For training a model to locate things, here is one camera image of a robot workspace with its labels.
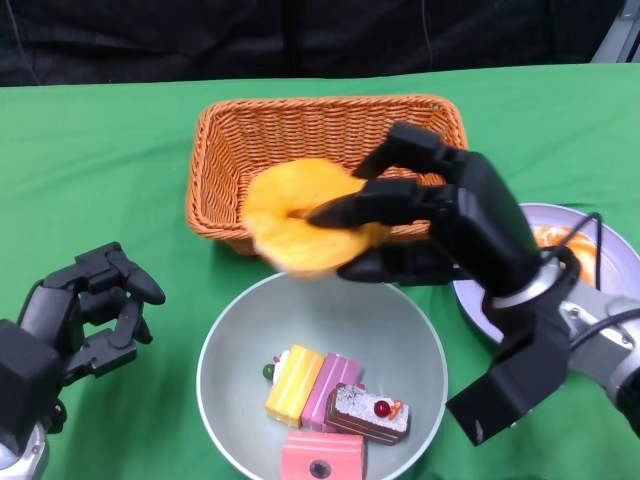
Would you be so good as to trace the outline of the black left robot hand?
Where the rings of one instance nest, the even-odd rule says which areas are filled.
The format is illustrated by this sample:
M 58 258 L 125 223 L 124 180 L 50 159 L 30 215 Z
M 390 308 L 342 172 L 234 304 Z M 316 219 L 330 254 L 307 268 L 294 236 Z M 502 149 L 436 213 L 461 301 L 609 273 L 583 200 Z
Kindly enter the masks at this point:
M 165 301 L 153 277 L 112 242 L 37 282 L 18 324 L 58 352 L 67 386 L 133 361 L 137 345 L 153 340 L 144 306 Z

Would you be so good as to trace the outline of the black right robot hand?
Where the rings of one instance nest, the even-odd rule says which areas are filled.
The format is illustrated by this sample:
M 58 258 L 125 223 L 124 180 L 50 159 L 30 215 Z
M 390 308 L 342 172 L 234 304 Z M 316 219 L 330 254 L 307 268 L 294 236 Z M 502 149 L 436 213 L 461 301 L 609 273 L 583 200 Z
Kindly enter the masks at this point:
M 339 267 L 345 280 L 445 285 L 473 280 L 494 297 L 523 290 L 540 250 L 515 197 L 480 153 L 429 130 L 396 123 L 354 171 L 364 186 L 308 215 L 321 228 L 429 223 L 425 240 L 385 243 Z

